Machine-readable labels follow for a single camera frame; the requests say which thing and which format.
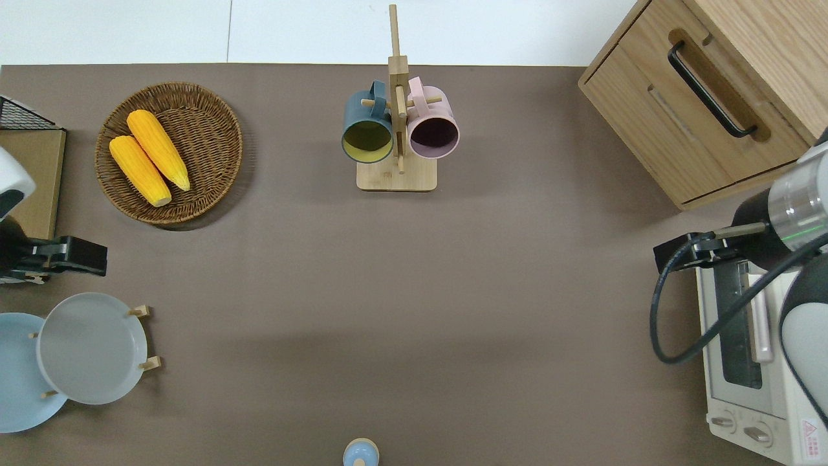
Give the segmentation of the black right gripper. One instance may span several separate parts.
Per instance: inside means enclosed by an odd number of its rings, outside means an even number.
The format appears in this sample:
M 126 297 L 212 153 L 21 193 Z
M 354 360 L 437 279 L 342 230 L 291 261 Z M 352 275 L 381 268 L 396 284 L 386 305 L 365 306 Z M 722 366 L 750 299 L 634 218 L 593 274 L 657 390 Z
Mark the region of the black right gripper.
M 730 242 L 730 238 L 712 237 L 704 233 L 675 237 L 653 248 L 657 272 L 670 274 L 694 266 L 715 266 L 716 263 L 735 260 L 739 257 L 739 252 Z M 683 248 L 686 243 L 693 244 L 689 251 L 673 257 L 675 251 Z

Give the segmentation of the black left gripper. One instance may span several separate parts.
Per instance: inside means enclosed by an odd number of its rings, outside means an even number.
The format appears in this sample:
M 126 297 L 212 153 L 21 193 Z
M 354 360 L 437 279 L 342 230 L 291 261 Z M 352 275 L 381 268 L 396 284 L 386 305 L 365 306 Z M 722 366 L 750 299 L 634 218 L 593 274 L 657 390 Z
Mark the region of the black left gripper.
M 103 245 L 80 237 L 27 237 L 25 244 L 29 253 L 25 258 L 26 278 L 44 278 L 61 272 L 85 272 L 100 277 L 107 274 L 107 247 Z

